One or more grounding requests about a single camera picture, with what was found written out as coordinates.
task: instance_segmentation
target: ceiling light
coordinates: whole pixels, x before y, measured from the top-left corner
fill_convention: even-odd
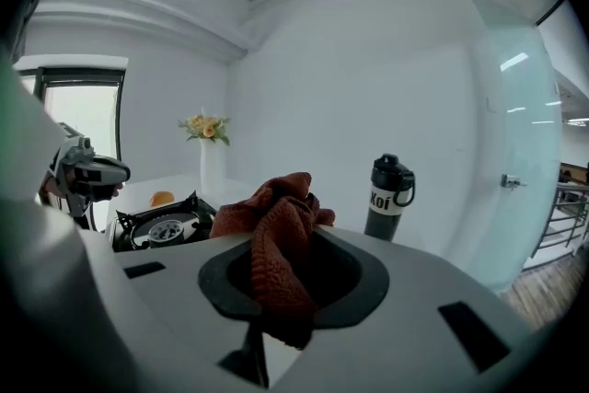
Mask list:
[[[503,64],[501,64],[501,70],[504,71],[505,69],[509,69],[511,66],[519,64],[522,61],[525,61],[528,57],[529,56],[525,54],[525,52],[521,52],[509,61],[505,61]]]

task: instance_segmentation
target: brown towel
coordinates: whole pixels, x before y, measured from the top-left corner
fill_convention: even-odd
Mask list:
[[[314,225],[333,225],[335,213],[319,209],[309,193],[311,176],[297,172],[268,180],[243,202],[222,207],[211,237],[253,232],[251,288],[261,304],[264,328],[295,347],[304,347],[318,307],[302,281],[310,263]]]

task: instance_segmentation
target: portable gas stove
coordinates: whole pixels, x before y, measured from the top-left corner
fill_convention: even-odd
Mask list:
[[[209,238],[215,215],[194,192],[183,202],[138,214],[117,212],[107,234],[115,252],[189,244]]]

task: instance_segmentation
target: bottle handle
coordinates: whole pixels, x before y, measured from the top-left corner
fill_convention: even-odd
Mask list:
[[[413,189],[413,191],[411,192],[411,199],[408,202],[405,203],[399,203],[398,202],[398,196],[401,193],[401,187],[403,187],[403,182],[405,181],[405,176],[407,175],[407,173],[403,173],[402,177],[401,177],[401,182],[397,187],[397,191],[395,191],[395,195],[393,196],[393,203],[398,206],[399,208],[405,208],[409,205],[411,205],[413,203],[413,200],[415,199],[415,177],[413,177],[413,187],[411,187]]]

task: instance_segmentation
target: wooden floor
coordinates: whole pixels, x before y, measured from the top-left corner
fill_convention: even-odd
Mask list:
[[[575,257],[522,272],[511,290],[501,295],[533,330],[560,318],[576,296],[589,263],[589,248]]]

